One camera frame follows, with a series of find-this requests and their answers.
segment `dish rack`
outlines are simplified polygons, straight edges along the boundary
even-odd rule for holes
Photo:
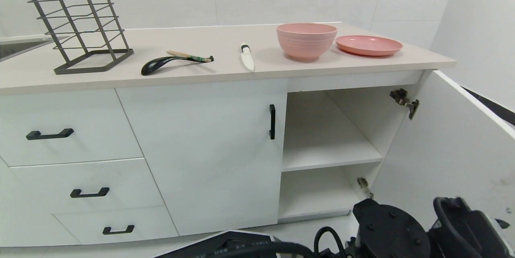
[[[52,12],[45,13],[42,5],[48,2],[58,2],[61,8],[54,10]],[[29,3],[33,3],[35,8],[37,9],[37,12],[40,15],[39,17],[37,17],[37,19],[40,19],[44,22],[46,29],[48,30],[48,32],[46,32],[45,34],[50,35],[54,40],[56,45],[53,49],[59,50],[59,52],[61,53],[66,62],[64,65],[61,65],[54,69],[54,72],[57,75],[105,72],[119,64],[121,61],[125,60],[127,57],[134,54],[133,49],[130,49],[129,45],[127,44],[127,40],[124,36],[124,29],[122,29],[118,21],[118,16],[114,12],[113,3],[111,2],[111,0],[105,0],[100,2],[94,2],[93,0],[85,0],[85,2],[84,0],[31,0],[29,1]],[[82,14],[72,14],[70,12],[71,10],[77,8],[89,8],[91,9],[91,11]],[[98,13],[104,9],[109,9],[111,11],[111,14],[109,14],[108,16],[99,16]],[[63,23],[62,25],[53,26],[51,22],[55,21],[54,19],[64,19],[66,23]],[[76,22],[79,20],[87,19],[94,20],[96,23],[96,27],[98,28],[79,30],[77,28]],[[116,28],[106,29],[105,27],[112,22],[116,24]],[[64,32],[61,31],[66,26],[68,26],[68,30]],[[108,37],[108,32],[117,33],[112,37]],[[84,41],[83,34],[101,34],[104,43],[103,45],[88,46]],[[59,38],[59,36],[61,35],[69,36],[62,39],[61,41]],[[123,43],[125,44],[124,49],[113,48],[111,42],[118,37],[122,38]],[[65,44],[72,39],[75,39],[76,42],[78,42],[78,45],[66,47]],[[84,51],[84,54],[82,56],[70,59],[67,52],[70,52],[70,50],[73,49],[82,49]],[[78,64],[79,62],[82,62],[88,57],[99,54],[110,54],[112,61],[101,67],[72,68],[72,66]]]

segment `knife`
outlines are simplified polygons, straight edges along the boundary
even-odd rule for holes
[[[252,60],[252,55],[250,54],[250,47],[246,43],[241,44],[241,60],[247,70],[254,72],[254,60]]]

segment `open cabinet door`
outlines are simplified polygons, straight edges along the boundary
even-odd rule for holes
[[[515,244],[515,131],[440,71],[423,77],[415,98],[419,109],[404,118],[372,186],[376,200],[427,230],[433,199],[460,196],[510,223],[504,234]]]

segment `knife handle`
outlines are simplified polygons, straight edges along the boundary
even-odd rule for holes
[[[246,43],[241,44],[241,52],[243,53],[250,53],[250,47]]]

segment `pink plate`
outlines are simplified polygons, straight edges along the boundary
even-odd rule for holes
[[[402,49],[398,41],[374,36],[337,37],[336,44],[341,50],[364,56],[389,56]]]

